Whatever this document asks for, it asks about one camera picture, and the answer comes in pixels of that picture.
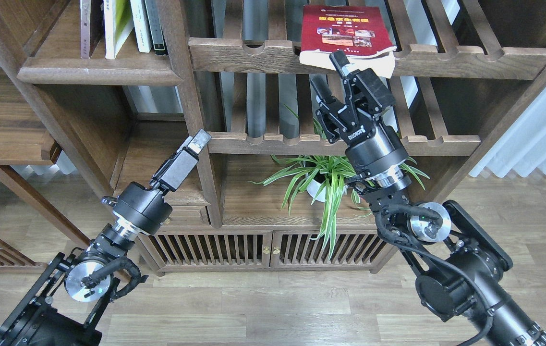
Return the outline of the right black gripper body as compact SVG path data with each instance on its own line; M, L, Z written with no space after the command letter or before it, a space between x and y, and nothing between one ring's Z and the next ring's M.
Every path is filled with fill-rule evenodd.
M341 81L345 101L336 98L330 112L324 107L316 111L328 142L341 139L347 144L345 156L358 179L372 180L378 188L405 189L411 181L400 165L409 155L381 117L395 103L392 93L372 69L356 70Z

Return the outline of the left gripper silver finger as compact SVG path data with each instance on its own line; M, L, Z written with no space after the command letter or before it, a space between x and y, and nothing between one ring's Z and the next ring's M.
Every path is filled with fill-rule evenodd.
M179 149L165 160L150 180L150 187L163 193L176 191L198 163L198 155L211 140L204 129L188 136Z

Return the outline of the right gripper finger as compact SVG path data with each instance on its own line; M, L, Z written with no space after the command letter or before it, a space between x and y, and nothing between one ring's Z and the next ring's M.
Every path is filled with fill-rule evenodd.
M324 76L312 76L310 77L310 83L313 90L316 92L316 101L318 104L317 111L322 110L324 107L325 112L331 111L331 105L334 106L336 97L333 96L330 88L328 87L327 80Z
M352 63L349 62L347 55L342 50L330 53L328 58L341 79L347 79L352 74Z

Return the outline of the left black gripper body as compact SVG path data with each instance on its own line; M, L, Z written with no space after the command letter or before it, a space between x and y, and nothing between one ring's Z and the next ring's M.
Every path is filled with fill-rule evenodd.
M105 196L101 202L112 206L118 224L148 235L155 235L172 212L172 206L164 200L163 190L146 190L136 182L128 184L119 197Z

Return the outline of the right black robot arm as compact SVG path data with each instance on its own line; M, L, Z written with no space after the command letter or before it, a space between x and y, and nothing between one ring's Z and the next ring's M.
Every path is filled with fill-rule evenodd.
M355 175L346 180L365 199L378 236L396 246L417 276L422 305L442 321L463 315L478 330L464 342L495 346L546 346L546 332L501 287L512 259L457 202L414 204L404 194L410 178L400 165L408 153L381 114L394 97L371 69L359 70L344 52L330 54L345 100L325 79L313 77L317 119L331 143L347 144Z

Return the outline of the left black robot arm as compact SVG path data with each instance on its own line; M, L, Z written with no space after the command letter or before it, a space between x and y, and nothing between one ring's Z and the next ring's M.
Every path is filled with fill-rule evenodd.
M176 191L198 163L211 136L200 130L189 136L159 167L150 187L132 182L117 198L104 197L117 220L90 242L80 255L59 253L0 326L1 346L97 346L97 324L108 304L147 280L127 257L137 235L154 235L170 216L164 197ZM79 302L95 302L84 322L53 308L53 296L63 284Z

